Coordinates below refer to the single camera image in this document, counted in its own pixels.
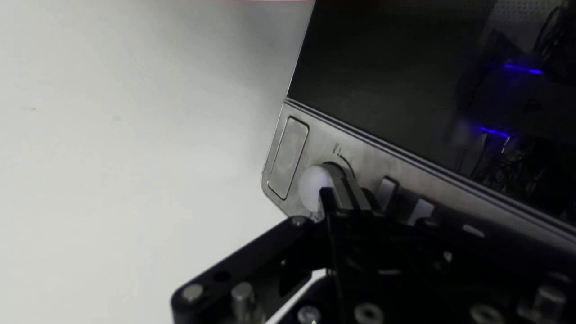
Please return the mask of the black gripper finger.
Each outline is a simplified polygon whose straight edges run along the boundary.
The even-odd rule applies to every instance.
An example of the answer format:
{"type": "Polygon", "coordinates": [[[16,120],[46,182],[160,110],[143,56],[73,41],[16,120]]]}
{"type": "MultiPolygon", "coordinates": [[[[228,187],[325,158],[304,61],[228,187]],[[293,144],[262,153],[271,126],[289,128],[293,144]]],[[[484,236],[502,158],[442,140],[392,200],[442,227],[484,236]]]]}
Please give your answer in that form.
{"type": "Polygon", "coordinates": [[[338,164],[322,164],[327,183],[320,187],[320,214],[347,218],[358,212],[370,212],[372,205],[358,185],[354,174],[338,164]]]}

